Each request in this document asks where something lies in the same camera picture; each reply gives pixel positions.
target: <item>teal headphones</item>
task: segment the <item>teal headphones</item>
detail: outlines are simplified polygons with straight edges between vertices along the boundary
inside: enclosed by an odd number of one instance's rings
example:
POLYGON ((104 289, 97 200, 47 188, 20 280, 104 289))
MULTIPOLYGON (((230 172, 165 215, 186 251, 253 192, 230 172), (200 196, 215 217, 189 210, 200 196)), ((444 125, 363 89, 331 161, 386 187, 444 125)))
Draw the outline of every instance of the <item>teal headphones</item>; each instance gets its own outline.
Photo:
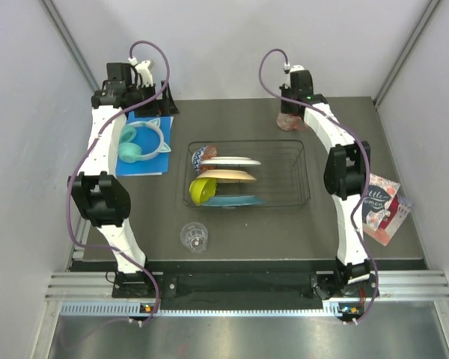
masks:
POLYGON ((118 158, 126 163, 135 163, 137 161, 147 161, 154 159, 160 153, 171 152, 171 148, 166 144, 163 137, 163 131, 159 128, 161 121, 159 117, 149 121, 131 122, 125 125, 120 135, 120 145, 118 146, 118 158), (141 147, 132 143, 136 137, 136 128, 146 127, 152 129, 159 136, 159 145, 153 152, 146 155, 141 154, 141 147))

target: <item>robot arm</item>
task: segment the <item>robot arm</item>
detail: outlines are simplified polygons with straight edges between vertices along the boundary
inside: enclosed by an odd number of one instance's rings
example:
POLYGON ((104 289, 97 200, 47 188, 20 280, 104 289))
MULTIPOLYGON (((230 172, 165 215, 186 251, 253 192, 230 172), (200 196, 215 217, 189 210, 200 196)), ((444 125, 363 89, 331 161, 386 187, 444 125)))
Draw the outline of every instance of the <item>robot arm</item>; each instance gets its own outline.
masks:
MULTIPOLYGON (((107 64, 108 80, 103 88, 91 98, 93 125, 88 147, 97 138, 105 122, 121 112, 122 108, 142 102, 155 94, 155 84, 150 74, 150 61, 143 61, 135 68, 143 78, 143 83, 132 83, 130 64, 107 64)), ((136 117, 169 115, 178 112, 169 88, 162 99, 151 102, 135 110, 136 117)), ((126 124, 122 114, 111 122, 100 136, 95 148, 79 169, 72 187, 72 197, 83 218, 96 227, 112 247, 120 248, 129 258, 144 266, 146 256, 136 243, 129 223, 131 200, 126 189, 116 179, 116 164, 120 134, 126 124)), ((130 278, 140 271, 125 260, 120 252, 114 252, 118 272, 130 278)))
MULTIPOLYGON (((334 120, 331 108, 323 95, 314 94, 313 81, 309 71, 302 66, 286 67, 287 80, 280 87, 281 95, 312 104, 334 120)), ((364 160, 353 137, 331 123, 317 111, 304 109, 299 105, 281 102, 281 112, 298 115, 313 129, 328 153, 324 173, 326 190, 336 206, 339 246, 337 250, 336 281, 343 287, 370 277, 370 266, 358 233, 351 222, 351 214, 358 204, 364 188, 364 160)), ((363 142, 370 157, 370 147, 363 142)), ((362 210, 354 215, 357 224, 362 223, 362 210)), ((362 226, 358 229, 362 236, 362 226)))

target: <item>dark table surface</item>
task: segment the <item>dark table surface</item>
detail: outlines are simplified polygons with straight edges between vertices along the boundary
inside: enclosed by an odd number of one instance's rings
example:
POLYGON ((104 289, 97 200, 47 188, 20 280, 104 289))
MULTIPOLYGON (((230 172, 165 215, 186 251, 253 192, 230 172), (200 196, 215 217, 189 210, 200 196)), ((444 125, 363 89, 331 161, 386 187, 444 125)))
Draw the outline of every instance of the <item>dark table surface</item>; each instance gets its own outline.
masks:
MULTIPOLYGON (((371 145, 374 174, 399 181, 379 115, 368 97, 329 99, 338 120, 371 145)), ((154 177, 119 177, 132 198, 130 222, 136 240, 151 260, 331 259, 337 252, 335 205, 323 184, 326 151, 316 135, 281 131, 275 122, 276 99, 178 101, 181 114, 171 133, 169 171, 154 177), (311 200, 299 209, 203 210, 183 202, 188 145, 193 141, 298 139, 305 145, 311 200), (193 254, 180 242, 189 222, 201 222, 209 245, 193 254)), ((380 259, 420 259, 423 251, 415 225, 407 218, 383 247, 366 236, 380 259)), ((105 239, 91 228, 88 244, 105 239)), ((111 252, 85 251, 84 260, 111 260, 111 252)))

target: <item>metal floor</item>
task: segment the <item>metal floor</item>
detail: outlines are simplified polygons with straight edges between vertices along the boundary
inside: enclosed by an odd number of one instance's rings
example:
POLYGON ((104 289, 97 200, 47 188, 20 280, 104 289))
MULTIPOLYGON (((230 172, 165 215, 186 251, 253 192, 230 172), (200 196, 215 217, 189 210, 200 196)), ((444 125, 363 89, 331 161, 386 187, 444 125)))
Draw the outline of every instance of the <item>metal floor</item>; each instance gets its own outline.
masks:
MULTIPOLYGON (((57 331, 72 346, 107 318, 61 317, 57 331)), ((449 351, 432 303, 376 303, 358 327, 336 318, 155 318, 139 329, 112 323, 77 349, 50 359, 445 359, 449 351)))

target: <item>transparent cup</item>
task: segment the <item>transparent cup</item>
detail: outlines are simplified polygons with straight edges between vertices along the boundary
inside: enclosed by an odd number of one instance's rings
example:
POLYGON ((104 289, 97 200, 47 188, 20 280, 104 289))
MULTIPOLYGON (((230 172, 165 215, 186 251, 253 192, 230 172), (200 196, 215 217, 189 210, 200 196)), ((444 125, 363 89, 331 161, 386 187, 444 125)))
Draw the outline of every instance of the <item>transparent cup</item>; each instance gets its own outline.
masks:
POLYGON ((208 230, 198 222, 188 223, 180 234, 181 242, 193 253, 202 253, 208 246, 208 230))

